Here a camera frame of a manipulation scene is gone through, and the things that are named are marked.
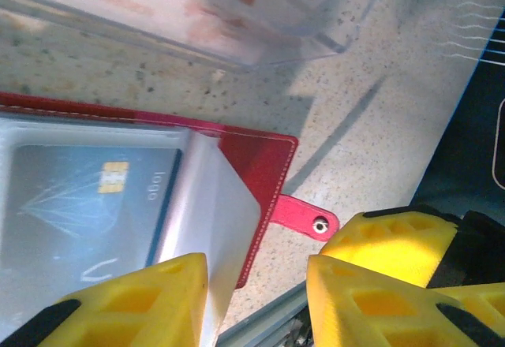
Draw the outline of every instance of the speckled floor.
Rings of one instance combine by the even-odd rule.
[[[0,12],[0,90],[298,136],[284,192],[346,221],[410,201],[491,32],[458,39],[451,23],[492,27],[494,6],[503,0],[378,0],[345,54],[243,74]],[[224,327],[304,280],[320,247],[269,226]]]

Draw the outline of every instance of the card chip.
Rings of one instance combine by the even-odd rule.
[[[118,193],[122,192],[128,173],[128,162],[106,162],[102,167],[102,176],[98,193]]]

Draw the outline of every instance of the red wallet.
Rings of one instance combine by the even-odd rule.
[[[237,288],[245,285],[260,242],[272,220],[285,227],[327,241],[339,221],[325,211],[289,196],[280,195],[297,148],[297,138],[273,132],[222,125],[169,114],[127,110],[95,104],[74,103],[0,92],[0,111],[46,117],[95,121],[183,126],[218,137],[219,146],[261,207],[261,220],[242,268]]]

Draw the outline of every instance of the yellow plastic part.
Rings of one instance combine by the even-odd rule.
[[[81,306],[40,347],[198,346],[205,254],[181,256],[68,295]]]
[[[309,257],[307,295],[317,347],[476,347],[436,308],[455,299],[333,259]]]
[[[455,298],[500,337],[505,338],[505,283],[432,289]]]
[[[416,211],[374,218],[360,213],[320,254],[425,288],[456,231],[454,223]]]

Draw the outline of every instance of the wallet stitching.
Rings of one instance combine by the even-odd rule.
[[[28,106],[0,104],[0,108],[30,110],[30,111],[34,111],[34,112],[41,113],[41,114],[60,114],[60,115],[66,115],[66,116],[68,116],[68,115],[84,116],[86,118],[97,118],[97,119],[103,119],[103,120],[139,121],[139,122],[152,123],[155,125],[161,124],[161,125],[177,125],[177,126],[188,127],[187,125],[181,124],[179,122],[153,121],[153,120],[145,120],[143,118],[108,117],[108,116],[99,116],[97,114],[86,114],[86,113],[80,113],[80,112],[64,112],[64,111],[60,111],[60,110],[44,110],[44,109],[38,109],[38,108],[31,108]],[[286,173],[287,173],[290,161],[293,158],[293,154],[294,154],[294,150],[295,150],[296,145],[290,138],[282,138],[282,137],[278,137],[278,136],[257,136],[254,134],[246,134],[246,133],[242,133],[242,132],[229,132],[226,130],[213,129],[213,128],[207,128],[207,127],[202,127],[202,126],[193,126],[192,128],[200,129],[200,130],[221,132],[223,134],[234,134],[237,136],[255,136],[255,137],[265,138],[265,139],[269,139],[269,140],[284,140],[284,141],[290,142],[290,144],[291,144],[291,149],[290,149],[290,152],[286,158],[286,161],[284,162],[284,166],[282,168],[282,171],[281,171],[281,174],[279,177],[279,181],[277,182],[277,185],[275,186],[275,191],[274,191],[272,201],[270,202],[270,205],[268,206],[267,213],[265,214],[265,216],[263,218],[263,222],[261,223],[261,226],[259,229],[258,234],[261,236],[261,238],[256,238],[254,240],[252,247],[250,248],[251,253],[248,254],[250,259],[247,259],[245,261],[245,265],[242,268],[240,278],[238,279],[238,282],[240,283],[247,278],[249,272],[251,271],[251,266],[253,264],[254,257],[256,256],[256,253],[259,250],[260,242],[263,240],[263,236],[264,236],[264,233],[266,232],[266,228],[268,227],[268,223],[270,223],[272,209],[273,209],[274,205],[277,203],[277,199],[279,197],[279,192],[280,192],[282,183],[284,182],[284,178],[286,177]]]

